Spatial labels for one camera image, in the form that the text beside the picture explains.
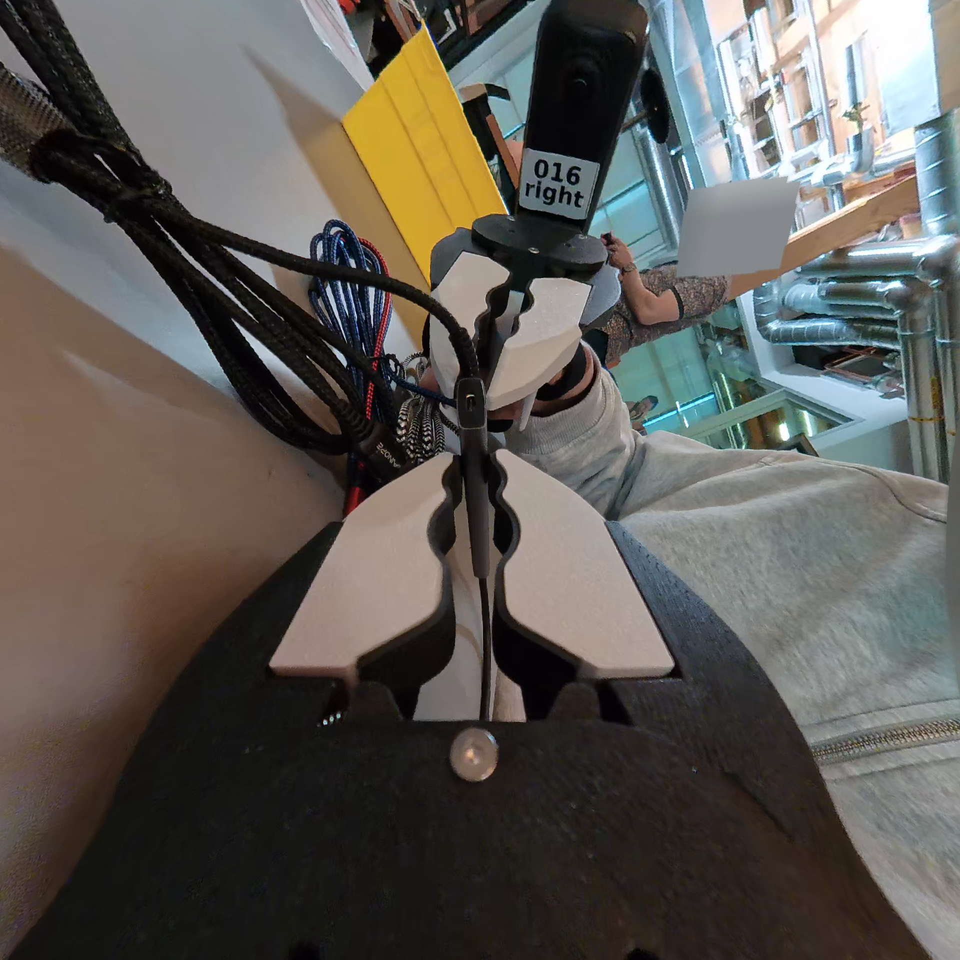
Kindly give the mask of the wooden beam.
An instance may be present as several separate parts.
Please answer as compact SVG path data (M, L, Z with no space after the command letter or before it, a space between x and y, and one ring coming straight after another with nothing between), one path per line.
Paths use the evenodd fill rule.
M886 225L918 211L917 177L903 177L886 189L869 197L858 198L819 222L794 233L776 267L733 276L726 300L734 301L763 283L774 281L806 265L814 258L851 246L864 236L875 234Z

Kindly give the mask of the silver ventilation pipes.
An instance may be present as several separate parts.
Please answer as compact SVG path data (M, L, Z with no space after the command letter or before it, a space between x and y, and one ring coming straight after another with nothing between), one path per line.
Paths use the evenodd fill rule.
M730 302L752 376L839 425L835 459L948 483L958 432L958 2L642 2L675 121L653 161L680 236L695 188L789 185L789 238L916 176L918 212ZM788 239L767 244L780 264Z

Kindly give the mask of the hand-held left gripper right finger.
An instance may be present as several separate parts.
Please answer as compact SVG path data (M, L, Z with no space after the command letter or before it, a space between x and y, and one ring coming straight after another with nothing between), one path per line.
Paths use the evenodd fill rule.
M515 523L498 569L508 625L585 679L663 678L675 666L602 514L508 450L492 458Z

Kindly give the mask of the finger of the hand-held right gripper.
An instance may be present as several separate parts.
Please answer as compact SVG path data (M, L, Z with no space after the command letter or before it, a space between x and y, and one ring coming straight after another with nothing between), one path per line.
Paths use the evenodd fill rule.
M505 372L506 345L514 334L510 280L510 271L494 259L465 251L433 294L477 350L488 387L488 409L504 409L514 403L514 388L508 385Z
M581 340L590 286L570 278L532 280L531 304L505 341L486 390L489 399L526 399L570 364Z

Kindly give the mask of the slim grey usb hub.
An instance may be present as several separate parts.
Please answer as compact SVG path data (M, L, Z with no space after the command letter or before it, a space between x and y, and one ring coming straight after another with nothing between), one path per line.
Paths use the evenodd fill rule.
M460 464L467 531L474 576L490 576L490 500L488 491L489 443L486 390L481 377L462 376L455 402L460 430Z

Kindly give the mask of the white paper sheet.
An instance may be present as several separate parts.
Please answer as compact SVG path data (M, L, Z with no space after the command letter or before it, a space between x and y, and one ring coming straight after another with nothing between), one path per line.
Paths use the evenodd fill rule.
M324 46L354 78L362 90L368 90L374 77L365 54L338 1L300 1L307 18Z

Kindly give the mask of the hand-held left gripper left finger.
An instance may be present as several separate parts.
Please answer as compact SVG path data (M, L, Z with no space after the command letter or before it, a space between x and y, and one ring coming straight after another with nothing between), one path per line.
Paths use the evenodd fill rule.
M455 646L452 575L460 498L444 452L372 494L342 522L270 659L279 676L433 679Z

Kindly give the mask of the yellow plastic bin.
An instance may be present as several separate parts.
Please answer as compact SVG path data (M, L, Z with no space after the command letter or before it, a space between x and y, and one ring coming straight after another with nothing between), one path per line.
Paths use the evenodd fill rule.
M412 260L400 276L428 291L436 243L507 206L426 27L342 126Z

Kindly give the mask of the person's grey hoodie torso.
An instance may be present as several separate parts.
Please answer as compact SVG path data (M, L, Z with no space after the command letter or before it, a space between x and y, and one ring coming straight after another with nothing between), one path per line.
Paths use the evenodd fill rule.
M725 619L870 870L958 958L958 668L944 485L613 430L609 509Z

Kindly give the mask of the black round disc on pole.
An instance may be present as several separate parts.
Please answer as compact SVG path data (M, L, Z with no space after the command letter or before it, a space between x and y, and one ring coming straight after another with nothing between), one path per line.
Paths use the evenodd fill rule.
M671 112L661 74L655 68L646 68L639 78L639 125L658 145L665 145L671 127Z

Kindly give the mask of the person's right forearm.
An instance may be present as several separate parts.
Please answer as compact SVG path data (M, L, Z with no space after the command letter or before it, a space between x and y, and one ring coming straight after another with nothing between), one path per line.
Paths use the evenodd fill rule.
M563 395L534 402L524 429L506 435L507 450L569 487L606 520L636 508L644 442L633 430L612 375L580 343L564 374L582 373Z

